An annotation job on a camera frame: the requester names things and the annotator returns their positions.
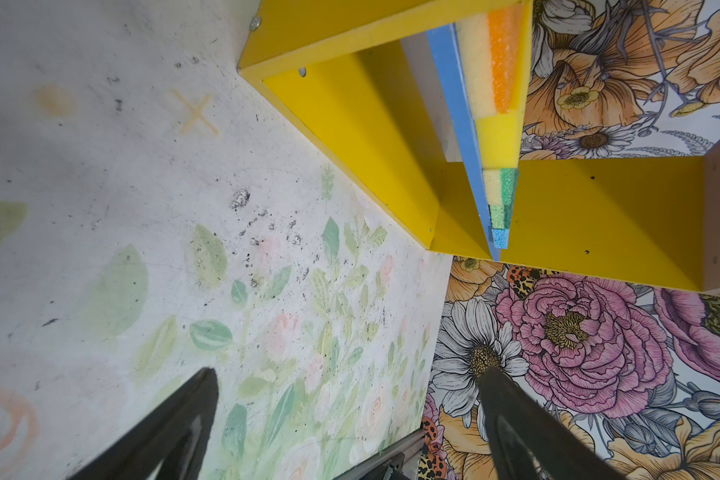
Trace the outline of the aluminium front rail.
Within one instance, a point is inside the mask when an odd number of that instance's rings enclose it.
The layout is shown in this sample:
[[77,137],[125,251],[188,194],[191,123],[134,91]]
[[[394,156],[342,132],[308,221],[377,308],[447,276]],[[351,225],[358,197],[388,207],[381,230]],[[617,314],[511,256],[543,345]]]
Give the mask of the aluminium front rail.
[[425,431],[418,429],[336,476],[335,480],[416,479],[424,444]]

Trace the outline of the light blue sponge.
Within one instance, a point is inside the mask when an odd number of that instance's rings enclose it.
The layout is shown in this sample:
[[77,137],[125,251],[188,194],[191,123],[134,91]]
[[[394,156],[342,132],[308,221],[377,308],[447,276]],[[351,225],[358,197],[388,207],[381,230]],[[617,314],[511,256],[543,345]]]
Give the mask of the light blue sponge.
[[492,228],[491,235],[496,248],[507,249],[509,245],[509,230]]

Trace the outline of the yellow wooden shelf unit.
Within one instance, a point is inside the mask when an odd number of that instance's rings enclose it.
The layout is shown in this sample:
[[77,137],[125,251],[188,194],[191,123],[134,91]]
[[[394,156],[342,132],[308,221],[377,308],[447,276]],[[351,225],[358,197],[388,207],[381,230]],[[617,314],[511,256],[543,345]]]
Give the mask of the yellow wooden shelf unit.
[[720,294],[720,1],[531,1],[507,249],[456,23],[520,1],[264,1],[240,75],[425,249]]

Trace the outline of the light green sponge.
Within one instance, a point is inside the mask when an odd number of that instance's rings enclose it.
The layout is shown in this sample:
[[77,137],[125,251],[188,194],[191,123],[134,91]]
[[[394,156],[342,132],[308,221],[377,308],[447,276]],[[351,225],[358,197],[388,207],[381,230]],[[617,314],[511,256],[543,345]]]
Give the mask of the light green sponge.
[[517,185],[517,168],[485,169],[482,171],[489,205],[512,205]]

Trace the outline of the dark green sponge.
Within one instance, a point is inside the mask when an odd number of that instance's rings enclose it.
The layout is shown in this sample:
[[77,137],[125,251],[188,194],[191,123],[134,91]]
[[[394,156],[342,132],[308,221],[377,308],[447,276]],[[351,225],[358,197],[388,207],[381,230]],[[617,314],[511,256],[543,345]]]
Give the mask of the dark green sponge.
[[492,229],[506,230],[510,228],[513,213],[512,204],[490,205],[489,213]]

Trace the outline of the bright yellow sponge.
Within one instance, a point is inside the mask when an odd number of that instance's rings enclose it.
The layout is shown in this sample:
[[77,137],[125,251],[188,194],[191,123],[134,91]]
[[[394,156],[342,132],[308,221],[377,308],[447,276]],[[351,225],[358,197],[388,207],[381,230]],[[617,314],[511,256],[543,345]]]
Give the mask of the bright yellow sponge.
[[529,84],[531,63],[532,10],[531,1],[515,4],[525,6],[523,24],[519,34],[517,50],[517,69],[512,94],[512,106],[506,114],[477,120],[477,133],[480,140],[481,160],[486,168],[514,168],[519,161],[519,150],[525,102]]

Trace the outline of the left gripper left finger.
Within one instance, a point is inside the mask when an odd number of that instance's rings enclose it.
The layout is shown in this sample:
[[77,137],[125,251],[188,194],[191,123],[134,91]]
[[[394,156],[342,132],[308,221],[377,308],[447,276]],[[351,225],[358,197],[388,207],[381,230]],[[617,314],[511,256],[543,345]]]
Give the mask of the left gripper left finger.
[[74,479],[196,479],[218,405],[212,368],[198,370]]

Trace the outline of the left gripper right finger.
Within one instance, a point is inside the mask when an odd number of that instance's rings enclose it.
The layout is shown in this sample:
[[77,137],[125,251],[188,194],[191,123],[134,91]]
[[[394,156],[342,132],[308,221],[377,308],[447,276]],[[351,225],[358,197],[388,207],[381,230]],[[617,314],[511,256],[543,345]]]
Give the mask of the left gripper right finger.
[[478,381],[483,427],[500,479],[620,479],[568,429],[537,405],[498,368]]

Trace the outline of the orange sponge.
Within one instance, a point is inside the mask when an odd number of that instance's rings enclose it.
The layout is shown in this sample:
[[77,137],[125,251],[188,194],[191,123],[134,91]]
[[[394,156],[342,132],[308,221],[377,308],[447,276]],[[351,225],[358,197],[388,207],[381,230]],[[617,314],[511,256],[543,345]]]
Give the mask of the orange sponge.
[[476,120],[510,111],[524,10],[519,3],[456,23],[468,102]]

